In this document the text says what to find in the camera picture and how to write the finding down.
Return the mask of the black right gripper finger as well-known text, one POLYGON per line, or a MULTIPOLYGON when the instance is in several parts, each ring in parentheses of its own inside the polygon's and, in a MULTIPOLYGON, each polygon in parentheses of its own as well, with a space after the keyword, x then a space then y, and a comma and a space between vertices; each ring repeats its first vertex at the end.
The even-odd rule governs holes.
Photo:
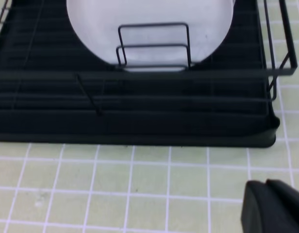
POLYGON ((299 191, 281 180, 248 181, 241 225, 244 233, 299 233, 299 191))

